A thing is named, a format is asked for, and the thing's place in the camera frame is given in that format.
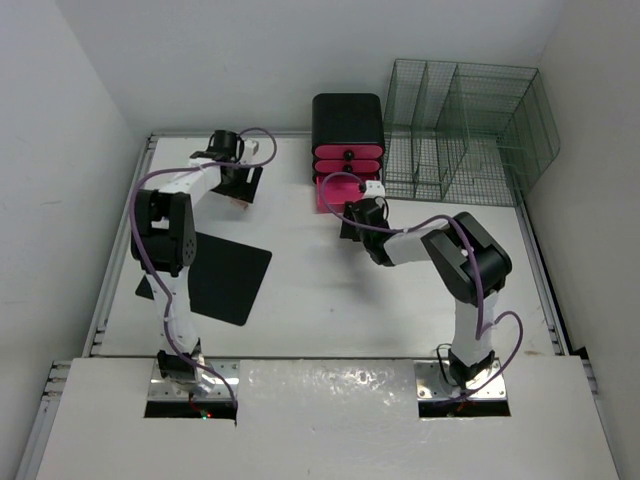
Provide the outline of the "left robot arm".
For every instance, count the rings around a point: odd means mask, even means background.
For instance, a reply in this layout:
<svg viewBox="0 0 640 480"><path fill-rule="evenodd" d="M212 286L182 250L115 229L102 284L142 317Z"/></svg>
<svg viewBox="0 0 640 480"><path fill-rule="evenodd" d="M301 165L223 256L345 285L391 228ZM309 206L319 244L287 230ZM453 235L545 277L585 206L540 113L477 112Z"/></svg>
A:
<svg viewBox="0 0 640 480"><path fill-rule="evenodd" d="M131 253L144 272L161 324L163 378L194 386L206 366L195 315L244 325L271 253L196 230L195 206L209 193L254 201L263 172L258 142L217 130L185 165L141 178L131 193Z"/></svg>

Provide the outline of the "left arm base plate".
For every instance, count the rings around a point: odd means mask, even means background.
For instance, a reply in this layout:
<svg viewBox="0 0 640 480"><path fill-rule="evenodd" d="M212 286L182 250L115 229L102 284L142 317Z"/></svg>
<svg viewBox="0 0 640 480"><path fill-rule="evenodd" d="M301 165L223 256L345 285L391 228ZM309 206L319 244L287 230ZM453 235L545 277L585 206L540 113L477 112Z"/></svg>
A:
<svg viewBox="0 0 640 480"><path fill-rule="evenodd" d="M229 359L206 358L206 364L221 375L230 385L233 393L237 394L240 377L239 362ZM201 378L195 382L168 380L162 377L158 362L155 361L147 400L156 402L187 401L189 396L197 401L222 402L231 400L223 381L212 374L204 372L201 374Z"/></svg>

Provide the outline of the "pink bottom drawer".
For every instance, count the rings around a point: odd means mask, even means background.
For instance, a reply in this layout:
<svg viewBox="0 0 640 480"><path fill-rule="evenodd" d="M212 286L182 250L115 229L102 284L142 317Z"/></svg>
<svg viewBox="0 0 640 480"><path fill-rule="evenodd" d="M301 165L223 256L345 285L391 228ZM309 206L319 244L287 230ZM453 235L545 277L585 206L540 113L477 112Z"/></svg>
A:
<svg viewBox="0 0 640 480"><path fill-rule="evenodd" d="M338 172L337 176L328 181L326 178L327 175L324 175L315 180L316 211L318 213L328 213L327 205L342 213L346 202L356 202L363 199L362 187L366 180L378 180L370 175L360 177L347 172Z"/></svg>

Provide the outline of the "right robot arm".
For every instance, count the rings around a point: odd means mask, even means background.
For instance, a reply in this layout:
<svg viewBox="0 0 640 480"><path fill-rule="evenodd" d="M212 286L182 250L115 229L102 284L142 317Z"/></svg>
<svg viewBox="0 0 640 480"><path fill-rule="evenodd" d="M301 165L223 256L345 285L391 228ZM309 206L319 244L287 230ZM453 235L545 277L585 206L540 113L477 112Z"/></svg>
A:
<svg viewBox="0 0 640 480"><path fill-rule="evenodd" d="M425 228L392 230L386 201L365 198L345 205L340 236L362 243L381 266L432 263L455 300L448 378L465 388L488 370L495 357L490 333L494 308L512 261L473 215L439 215Z"/></svg>

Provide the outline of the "pink top drawer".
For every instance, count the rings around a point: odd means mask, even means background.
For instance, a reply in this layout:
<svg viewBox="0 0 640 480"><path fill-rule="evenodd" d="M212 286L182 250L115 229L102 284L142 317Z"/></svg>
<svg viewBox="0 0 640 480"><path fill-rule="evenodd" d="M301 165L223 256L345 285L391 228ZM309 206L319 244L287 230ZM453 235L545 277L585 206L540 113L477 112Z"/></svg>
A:
<svg viewBox="0 0 640 480"><path fill-rule="evenodd" d="M384 153L384 148L377 144L325 144L313 150L317 159L378 159Z"/></svg>

